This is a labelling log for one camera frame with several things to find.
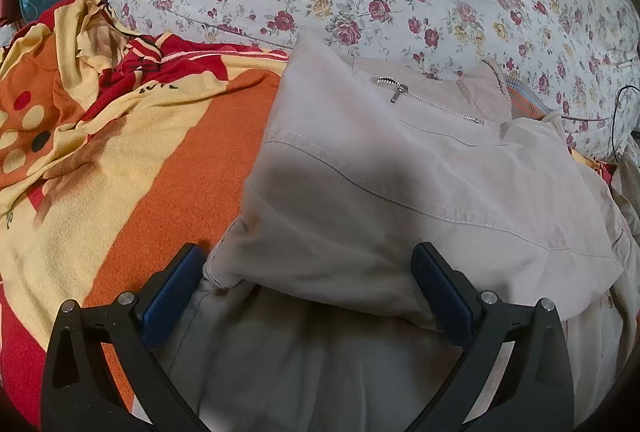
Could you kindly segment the orange yellow red bedsheet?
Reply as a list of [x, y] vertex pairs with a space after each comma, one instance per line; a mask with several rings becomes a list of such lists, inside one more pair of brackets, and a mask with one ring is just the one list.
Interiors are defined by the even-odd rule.
[[24, 422], [62, 302], [136, 291], [238, 215], [286, 62], [133, 32], [105, 0], [63, 0], [2, 48], [1, 390]]

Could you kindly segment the beige zip jacket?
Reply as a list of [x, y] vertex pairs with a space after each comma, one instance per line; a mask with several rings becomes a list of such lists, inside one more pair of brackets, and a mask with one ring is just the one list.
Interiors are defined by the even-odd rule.
[[405, 429], [459, 357], [410, 272], [428, 241], [478, 289], [556, 304], [584, 421], [637, 336], [634, 221], [495, 63], [428, 80], [304, 35], [164, 365], [213, 431]]

